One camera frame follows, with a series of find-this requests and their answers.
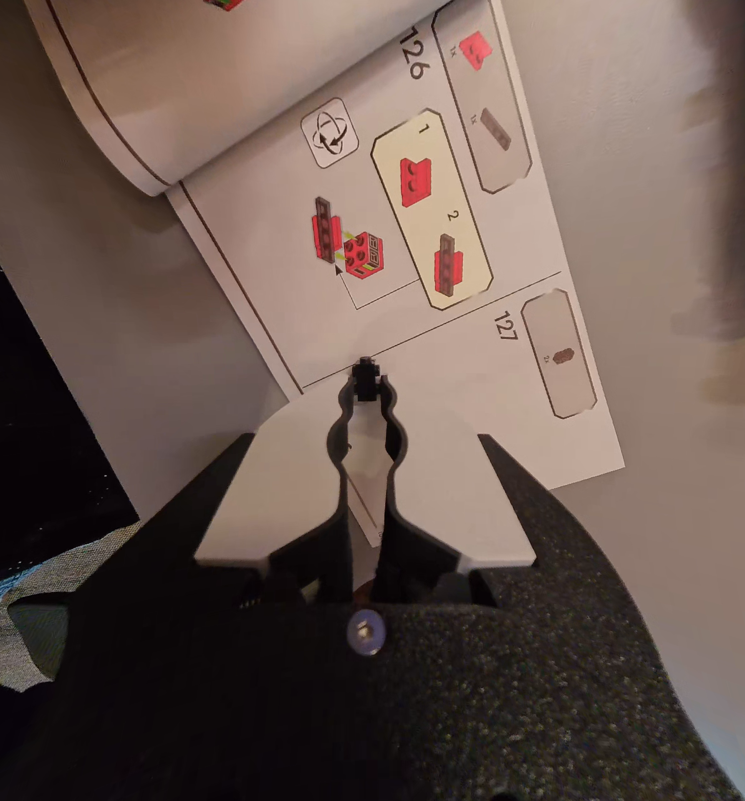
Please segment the lego instruction booklet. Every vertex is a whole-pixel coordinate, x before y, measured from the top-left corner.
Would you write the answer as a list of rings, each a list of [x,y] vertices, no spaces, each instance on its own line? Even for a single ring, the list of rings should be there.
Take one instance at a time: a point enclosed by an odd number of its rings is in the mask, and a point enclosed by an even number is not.
[[[503,2],[25,2],[288,400],[369,355],[548,489],[624,468]]]

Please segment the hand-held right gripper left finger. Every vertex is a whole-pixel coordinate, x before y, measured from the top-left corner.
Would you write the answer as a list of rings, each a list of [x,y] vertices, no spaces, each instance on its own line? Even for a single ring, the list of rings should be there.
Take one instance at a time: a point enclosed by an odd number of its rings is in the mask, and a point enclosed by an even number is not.
[[[265,573],[282,548],[347,509],[347,374],[318,384],[258,429],[198,546],[199,566]]]

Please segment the small black lego piece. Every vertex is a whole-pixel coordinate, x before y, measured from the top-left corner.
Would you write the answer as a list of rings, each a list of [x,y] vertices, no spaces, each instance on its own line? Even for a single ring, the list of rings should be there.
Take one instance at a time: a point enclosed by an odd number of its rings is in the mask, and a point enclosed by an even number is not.
[[[379,397],[380,367],[371,356],[362,356],[351,368],[354,396],[359,403],[371,403]]]

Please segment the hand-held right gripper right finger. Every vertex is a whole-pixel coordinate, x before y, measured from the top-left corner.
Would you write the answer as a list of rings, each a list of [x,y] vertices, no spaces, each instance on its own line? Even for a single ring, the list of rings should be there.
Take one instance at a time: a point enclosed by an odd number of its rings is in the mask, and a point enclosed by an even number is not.
[[[387,476],[379,567],[404,573],[527,568],[536,553],[479,435],[435,398],[379,381]]]

